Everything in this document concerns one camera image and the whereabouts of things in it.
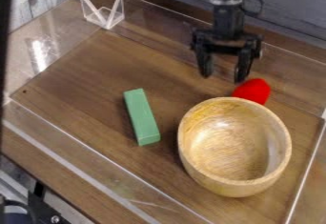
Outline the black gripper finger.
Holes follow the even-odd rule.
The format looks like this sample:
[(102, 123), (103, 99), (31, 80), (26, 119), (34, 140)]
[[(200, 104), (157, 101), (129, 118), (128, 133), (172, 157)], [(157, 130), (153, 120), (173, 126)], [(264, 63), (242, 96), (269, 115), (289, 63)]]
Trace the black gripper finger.
[(253, 49), (250, 47), (245, 47), (238, 54), (238, 62), (234, 68), (234, 83), (242, 83), (246, 80), (253, 62)]
[(208, 78), (213, 74), (214, 69), (212, 54), (208, 51), (206, 47), (202, 45), (196, 46), (196, 54), (201, 75), (204, 76), (204, 78)]

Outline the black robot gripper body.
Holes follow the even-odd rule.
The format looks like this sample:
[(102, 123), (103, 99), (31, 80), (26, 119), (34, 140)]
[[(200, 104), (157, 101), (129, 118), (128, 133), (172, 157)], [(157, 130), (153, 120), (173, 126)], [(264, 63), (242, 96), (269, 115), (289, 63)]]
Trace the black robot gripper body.
[(229, 39), (216, 35), (213, 30), (193, 29), (192, 50), (200, 60), (206, 60), (213, 53), (237, 55), (242, 48), (249, 47), (253, 56), (262, 58), (262, 40), (262, 35), (246, 31)]

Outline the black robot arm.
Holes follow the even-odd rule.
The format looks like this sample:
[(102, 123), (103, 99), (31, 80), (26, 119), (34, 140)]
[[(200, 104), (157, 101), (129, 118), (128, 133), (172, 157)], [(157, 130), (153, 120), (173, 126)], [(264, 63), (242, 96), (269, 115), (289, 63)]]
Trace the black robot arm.
[(193, 31), (192, 50), (197, 55), (201, 75), (213, 74), (213, 53), (238, 56), (234, 68), (234, 83), (246, 80), (254, 60), (262, 57), (262, 39), (245, 31), (245, 15), (258, 15), (245, 8), (244, 0), (210, 0), (213, 4), (213, 28)]

